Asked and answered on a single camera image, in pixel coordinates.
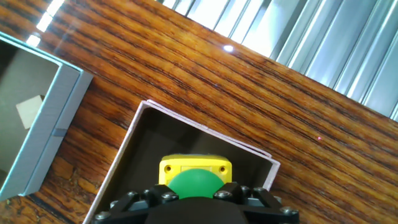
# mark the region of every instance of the metal slat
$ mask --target metal slat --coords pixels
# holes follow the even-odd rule
[[[395,0],[392,4],[354,78],[352,85],[348,90],[347,96],[355,101],[362,102],[371,80],[374,78],[378,68],[380,67],[380,64],[398,29],[397,3],[398,0]]]
[[[193,21],[213,29],[223,12],[228,0],[201,0],[199,4],[195,3],[188,14],[188,18]]]
[[[180,0],[175,8],[175,11],[181,15],[186,15],[190,8],[192,8],[195,0]]]
[[[297,22],[297,19],[301,15],[301,12],[303,11],[304,6],[306,5],[307,0],[299,0],[296,8],[294,9],[292,16],[290,17],[289,21],[287,22],[284,31],[281,33],[278,42],[276,43],[274,49],[272,50],[271,55],[269,58],[276,60],[276,58],[279,56],[280,51],[286,44],[287,38],[289,37],[290,33],[292,32],[292,29],[294,25]]]
[[[263,1],[262,0],[250,0],[248,7],[246,8],[244,15],[237,24],[235,30],[231,34],[231,39],[237,43],[241,43],[244,36],[248,32],[258,10],[260,9]]]
[[[225,12],[220,17],[220,20],[215,27],[215,31],[225,37],[229,37],[234,25],[239,22],[244,13],[245,6],[248,4],[249,0],[231,0],[225,9]]]
[[[300,73],[307,70],[330,22],[341,4],[340,0],[323,0],[313,15],[303,37],[297,45],[287,66]]]
[[[176,3],[176,0],[158,0],[159,3],[163,4],[169,9],[173,9],[174,4]]]
[[[270,57],[299,3],[299,0],[272,0],[269,4],[265,2],[242,44]]]
[[[176,1],[174,2],[173,7],[172,7],[173,10],[175,10],[175,9],[177,8],[178,4],[180,4],[180,1],[181,1],[181,0],[176,0]]]
[[[394,116],[398,99],[398,32],[383,60],[376,78],[367,91],[363,103],[385,116]]]
[[[376,0],[342,2],[305,72],[307,77],[329,87],[335,85],[375,3]]]
[[[321,0],[307,1],[300,17],[297,19],[297,22],[287,38],[285,45],[276,59],[277,62],[281,63],[282,65],[287,65],[289,60],[292,58],[300,40],[303,38],[304,32],[308,30],[310,22],[319,8],[320,3]]]
[[[394,121],[398,121],[398,100],[390,118]]]
[[[337,92],[347,95],[348,88],[352,85],[356,73],[363,63],[364,58],[368,53],[381,24],[383,23],[383,20],[389,12],[391,4],[392,1],[378,1],[376,3],[336,85],[334,86],[334,90]]]

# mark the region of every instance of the open box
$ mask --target open box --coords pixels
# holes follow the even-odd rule
[[[261,149],[196,123],[162,105],[142,101],[83,223],[128,191],[158,183],[159,162],[171,154],[216,154],[233,166],[233,181],[269,190],[280,163]]]
[[[93,76],[3,33],[0,49],[2,201],[40,189]]]

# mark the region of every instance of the green ball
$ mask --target green ball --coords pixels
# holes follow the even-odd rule
[[[176,175],[169,185],[180,199],[187,197],[208,197],[224,186],[214,173],[204,169],[190,169]]]

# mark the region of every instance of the wooden table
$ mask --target wooden table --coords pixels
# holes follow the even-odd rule
[[[304,223],[398,223],[398,124],[159,3],[2,1],[0,30],[95,77],[41,190],[0,203],[2,223],[80,223],[141,100],[282,163],[271,192]],[[223,46],[232,45],[231,53]]]

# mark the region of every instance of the bolt head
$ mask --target bolt head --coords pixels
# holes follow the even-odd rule
[[[134,196],[135,194],[137,194],[137,192],[134,191],[130,191],[129,193],[127,193],[130,197]]]
[[[110,207],[111,208],[113,208],[114,207],[114,205],[116,205],[116,203],[117,203],[118,201],[116,200],[116,201],[113,201],[113,202],[111,202],[111,205],[110,205]]]
[[[263,191],[263,190],[265,190],[265,189],[263,189],[262,187],[253,188],[253,191],[256,191],[256,192],[260,192],[260,191]]]
[[[248,186],[241,186],[241,188],[242,188],[243,191],[250,190],[250,188]]]
[[[285,215],[290,215],[292,214],[292,208],[290,208],[289,206],[284,206],[282,208],[280,208],[280,211],[285,214]]]
[[[216,193],[214,193],[214,197],[216,198],[226,198],[232,196],[231,192],[228,192],[226,190],[219,190]]]
[[[95,219],[104,220],[110,216],[111,216],[111,214],[109,212],[99,212],[98,214],[95,215]]]
[[[166,200],[172,200],[178,198],[178,195],[174,192],[166,192],[162,194],[162,198]]]

